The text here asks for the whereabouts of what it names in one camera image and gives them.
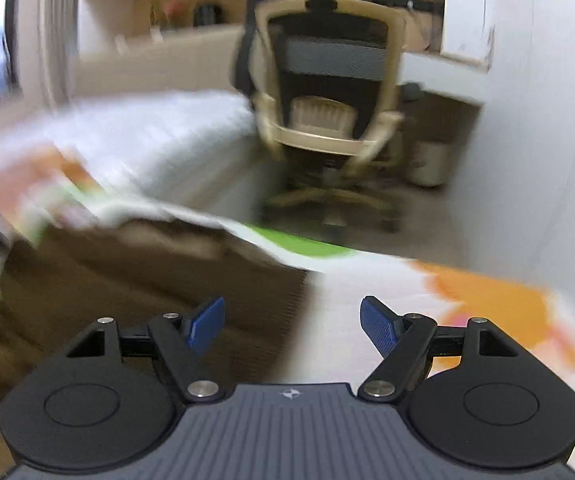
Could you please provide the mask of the brown polka dot garment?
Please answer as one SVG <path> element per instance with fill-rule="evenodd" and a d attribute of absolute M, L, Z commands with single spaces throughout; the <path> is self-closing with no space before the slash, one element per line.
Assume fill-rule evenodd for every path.
<path fill-rule="evenodd" d="M 0 273 L 0 402 L 45 356 L 102 316 L 122 327 L 220 297 L 223 332 L 206 363 L 220 382 L 262 382 L 307 299 L 307 274 L 219 229 L 132 219 L 48 228 L 18 240 Z M 0 436 L 0 474 L 12 460 Z"/>

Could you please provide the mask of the white waste bin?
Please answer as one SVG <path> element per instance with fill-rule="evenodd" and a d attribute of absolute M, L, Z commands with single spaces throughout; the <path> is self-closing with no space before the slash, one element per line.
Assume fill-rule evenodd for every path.
<path fill-rule="evenodd" d="M 413 145 L 408 180 L 422 188 L 437 188 L 447 180 L 450 145 L 421 141 Z"/>

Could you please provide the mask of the white quilted mattress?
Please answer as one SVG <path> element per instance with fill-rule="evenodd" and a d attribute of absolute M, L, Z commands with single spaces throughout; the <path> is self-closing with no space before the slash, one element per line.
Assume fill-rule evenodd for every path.
<path fill-rule="evenodd" d="M 101 189 L 237 221 L 258 218 L 280 171 L 262 148 L 244 96 L 165 91 L 85 99 L 0 133 L 0 211 L 33 182 L 82 169 Z"/>

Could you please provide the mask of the beige mesh office chair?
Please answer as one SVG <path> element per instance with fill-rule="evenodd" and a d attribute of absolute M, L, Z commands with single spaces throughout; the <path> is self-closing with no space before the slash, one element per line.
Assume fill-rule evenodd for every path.
<path fill-rule="evenodd" d="M 232 84 L 248 97 L 262 144 L 287 176 L 259 217 L 319 204 L 330 240 L 346 229 L 343 205 L 361 205 L 395 232 L 400 207 L 373 188 L 405 154 L 404 102 L 421 98 L 399 82 L 406 17 L 373 0 L 263 0 L 238 44 Z"/>

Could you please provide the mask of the beige bed headboard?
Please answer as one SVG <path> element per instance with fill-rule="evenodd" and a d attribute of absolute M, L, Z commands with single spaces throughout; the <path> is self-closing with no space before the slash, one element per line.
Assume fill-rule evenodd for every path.
<path fill-rule="evenodd" d="M 74 64 L 74 101 L 179 92 L 182 96 L 231 98 L 249 106 L 231 84 L 240 25 L 185 29 L 158 40 L 135 39 L 120 50 L 82 55 Z"/>

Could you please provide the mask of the white paper calendar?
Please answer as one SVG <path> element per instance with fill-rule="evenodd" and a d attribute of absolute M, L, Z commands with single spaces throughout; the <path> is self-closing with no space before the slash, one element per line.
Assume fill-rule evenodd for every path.
<path fill-rule="evenodd" d="M 491 0 L 443 0 L 441 3 L 439 54 L 489 70 L 495 31 Z"/>

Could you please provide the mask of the potted plant on shelf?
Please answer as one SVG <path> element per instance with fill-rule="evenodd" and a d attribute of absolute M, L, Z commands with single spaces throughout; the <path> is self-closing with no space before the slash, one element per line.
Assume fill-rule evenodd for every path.
<path fill-rule="evenodd" d="M 160 30 L 179 29 L 185 25 L 186 4 L 180 0 L 162 3 L 153 0 L 150 4 L 150 26 Z"/>

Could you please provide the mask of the dark jar on shelf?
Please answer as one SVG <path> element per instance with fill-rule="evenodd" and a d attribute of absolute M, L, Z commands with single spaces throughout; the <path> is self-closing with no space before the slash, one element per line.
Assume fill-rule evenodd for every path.
<path fill-rule="evenodd" d="M 207 1 L 196 4 L 193 12 L 194 27 L 222 25 L 224 23 L 224 11 L 220 3 Z"/>

